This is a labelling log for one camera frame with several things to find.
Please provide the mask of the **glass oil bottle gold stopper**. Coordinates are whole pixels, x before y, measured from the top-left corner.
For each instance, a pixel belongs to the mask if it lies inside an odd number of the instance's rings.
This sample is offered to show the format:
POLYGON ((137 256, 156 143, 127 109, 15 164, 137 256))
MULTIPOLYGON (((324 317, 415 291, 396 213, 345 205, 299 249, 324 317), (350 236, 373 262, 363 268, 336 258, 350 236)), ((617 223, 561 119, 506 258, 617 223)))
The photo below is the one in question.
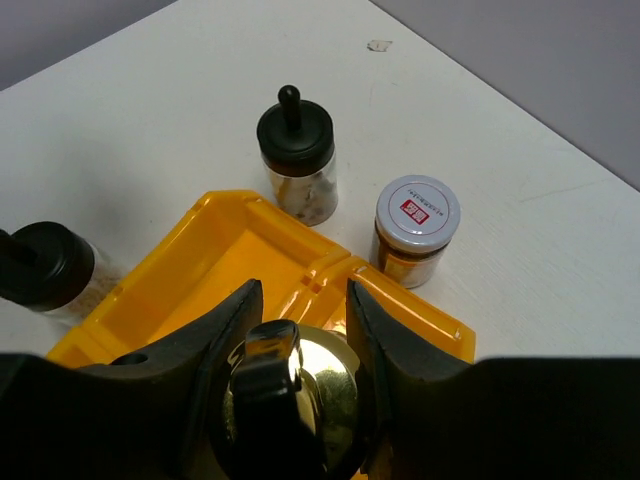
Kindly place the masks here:
POLYGON ((210 439, 228 479, 353 479, 365 456, 360 361, 343 333, 278 319, 230 354, 210 439))

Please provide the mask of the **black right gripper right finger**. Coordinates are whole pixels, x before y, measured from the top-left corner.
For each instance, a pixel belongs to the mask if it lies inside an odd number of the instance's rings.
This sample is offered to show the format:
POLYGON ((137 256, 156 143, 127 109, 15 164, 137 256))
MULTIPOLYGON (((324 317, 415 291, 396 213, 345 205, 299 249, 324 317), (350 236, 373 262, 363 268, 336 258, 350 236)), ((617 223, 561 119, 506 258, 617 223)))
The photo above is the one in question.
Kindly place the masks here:
POLYGON ((372 479, 635 479, 634 357, 467 363, 346 288, 347 341, 368 400, 372 479))

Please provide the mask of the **glass spice jar black lid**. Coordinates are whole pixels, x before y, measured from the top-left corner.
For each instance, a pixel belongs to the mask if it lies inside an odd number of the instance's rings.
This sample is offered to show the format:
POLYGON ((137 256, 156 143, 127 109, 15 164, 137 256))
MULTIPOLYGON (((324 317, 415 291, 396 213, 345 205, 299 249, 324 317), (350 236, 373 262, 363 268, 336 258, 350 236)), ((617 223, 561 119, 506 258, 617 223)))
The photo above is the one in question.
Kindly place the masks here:
POLYGON ((321 105, 293 85, 258 120, 257 140, 276 204, 307 226, 325 222, 338 205, 334 124, 321 105))

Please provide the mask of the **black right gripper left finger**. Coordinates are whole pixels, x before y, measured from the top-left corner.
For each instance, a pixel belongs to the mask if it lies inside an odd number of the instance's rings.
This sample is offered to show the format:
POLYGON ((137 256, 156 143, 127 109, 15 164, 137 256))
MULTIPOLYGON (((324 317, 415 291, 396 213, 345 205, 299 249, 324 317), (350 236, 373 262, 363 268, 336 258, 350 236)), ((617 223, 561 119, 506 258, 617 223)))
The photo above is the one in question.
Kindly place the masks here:
POLYGON ((200 318, 109 364, 1 357, 5 479, 220 479, 228 357, 262 318, 249 280, 200 318))

